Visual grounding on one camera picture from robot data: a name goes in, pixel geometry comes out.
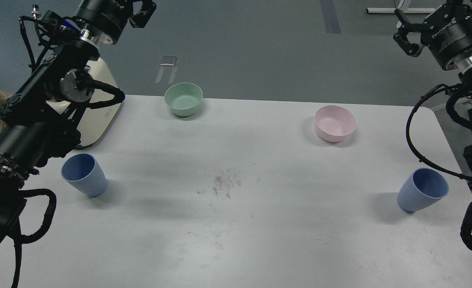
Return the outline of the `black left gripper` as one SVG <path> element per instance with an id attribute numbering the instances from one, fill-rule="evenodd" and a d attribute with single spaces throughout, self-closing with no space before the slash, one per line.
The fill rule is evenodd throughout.
<path id="1" fill-rule="evenodd" d="M 134 4 L 141 2 L 134 14 Z M 106 44 L 117 44 L 128 23 L 144 28 L 157 9 L 153 0 L 82 0 L 72 17 L 81 28 L 92 26 Z"/>

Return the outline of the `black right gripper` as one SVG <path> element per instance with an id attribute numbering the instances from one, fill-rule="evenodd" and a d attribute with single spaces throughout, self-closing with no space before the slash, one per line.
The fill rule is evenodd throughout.
<path id="1" fill-rule="evenodd" d="M 443 4 L 425 23 L 412 23 L 404 11 L 394 10 L 400 22 L 393 40 L 408 56 L 418 57 L 427 47 L 442 70 L 456 69 L 459 57 L 472 54 L 472 8 L 465 4 Z M 410 42 L 409 33 L 421 33 L 422 45 Z"/>

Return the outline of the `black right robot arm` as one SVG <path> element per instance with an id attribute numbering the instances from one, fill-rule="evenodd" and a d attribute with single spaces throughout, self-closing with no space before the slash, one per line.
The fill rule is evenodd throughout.
<path id="1" fill-rule="evenodd" d="M 410 151 L 419 162 L 437 171 L 464 179 L 472 186 L 472 144 L 464 148 L 464 159 L 471 175 L 442 168 L 422 155 L 410 138 L 410 125 L 417 110 L 426 100 L 444 92 L 448 96 L 446 113 L 459 126 L 470 130 L 472 135 L 472 1 L 447 0 L 431 12 L 421 23 L 413 23 L 399 8 L 394 10 L 398 18 L 398 30 L 393 39 L 408 56 L 417 57 L 428 48 L 442 70 L 459 71 L 459 84 L 438 84 L 413 107 L 406 123 L 406 141 Z"/>

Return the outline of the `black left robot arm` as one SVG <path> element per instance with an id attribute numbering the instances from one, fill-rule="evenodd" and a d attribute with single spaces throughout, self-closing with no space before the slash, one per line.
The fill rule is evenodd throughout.
<path id="1" fill-rule="evenodd" d="M 21 16 L 20 34 L 30 57 L 31 76 L 0 106 L 0 244 L 13 240 L 20 279 L 22 246 L 40 240 L 51 226 L 57 198 L 47 188 L 23 190 L 50 158 L 63 158 L 80 144 L 77 127 L 87 109 L 103 109 L 125 100 L 119 88 L 95 80 L 87 71 L 103 43 L 116 44 L 126 24 L 144 28 L 157 4 L 142 0 L 82 0 L 75 15 L 61 17 L 34 5 Z"/>

